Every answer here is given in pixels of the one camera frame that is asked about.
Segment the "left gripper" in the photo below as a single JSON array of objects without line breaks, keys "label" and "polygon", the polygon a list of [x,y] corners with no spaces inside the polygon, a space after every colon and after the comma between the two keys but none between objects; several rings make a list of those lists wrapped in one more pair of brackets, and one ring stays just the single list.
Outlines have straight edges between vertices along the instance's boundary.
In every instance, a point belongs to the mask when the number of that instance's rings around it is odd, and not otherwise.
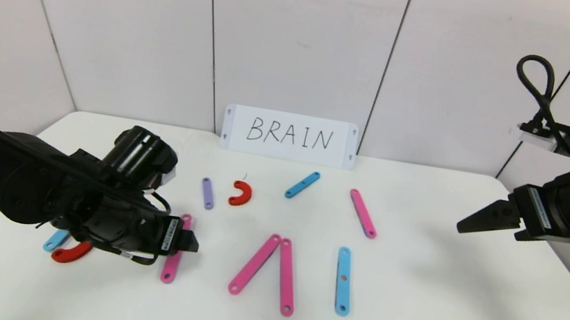
[{"label": "left gripper", "polygon": [[177,251],[197,253],[199,247],[194,232],[182,230],[181,218],[174,216],[137,219],[127,228],[118,244],[118,248],[125,252],[145,257],[168,257]]}]

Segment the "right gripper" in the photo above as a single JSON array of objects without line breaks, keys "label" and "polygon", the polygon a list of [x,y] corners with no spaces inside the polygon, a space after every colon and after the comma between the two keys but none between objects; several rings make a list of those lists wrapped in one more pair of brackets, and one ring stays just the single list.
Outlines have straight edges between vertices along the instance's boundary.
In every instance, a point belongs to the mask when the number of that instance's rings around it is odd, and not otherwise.
[{"label": "right gripper", "polygon": [[570,244],[570,171],[542,185],[515,188],[511,201],[498,200],[456,224],[459,233],[525,229],[516,241],[554,241]]}]

